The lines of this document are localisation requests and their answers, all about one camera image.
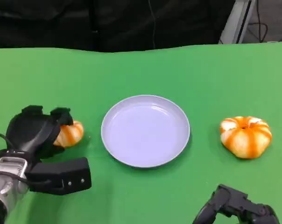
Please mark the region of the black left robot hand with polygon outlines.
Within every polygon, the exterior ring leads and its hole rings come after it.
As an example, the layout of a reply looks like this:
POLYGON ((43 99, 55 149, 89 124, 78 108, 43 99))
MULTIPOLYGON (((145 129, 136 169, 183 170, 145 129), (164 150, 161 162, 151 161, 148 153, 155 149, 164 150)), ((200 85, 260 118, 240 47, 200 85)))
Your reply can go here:
POLYGON ((65 147, 55 146, 54 142, 62 125, 73 124, 71 110, 58 107, 44 114, 42 109, 39 105, 29 105, 11 119, 6 131, 8 152, 40 160, 65 151, 65 147))

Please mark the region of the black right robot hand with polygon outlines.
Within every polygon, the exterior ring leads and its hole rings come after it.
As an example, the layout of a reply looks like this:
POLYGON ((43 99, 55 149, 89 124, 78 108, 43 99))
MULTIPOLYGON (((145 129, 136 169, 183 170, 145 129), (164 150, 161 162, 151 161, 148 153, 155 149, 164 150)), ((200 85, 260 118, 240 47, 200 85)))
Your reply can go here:
POLYGON ((248 195, 220 184, 211 198, 199 211, 194 224, 212 224, 218 214, 236 216, 240 224, 279 224, 273 208, 266 204, 253 203, 248 195))

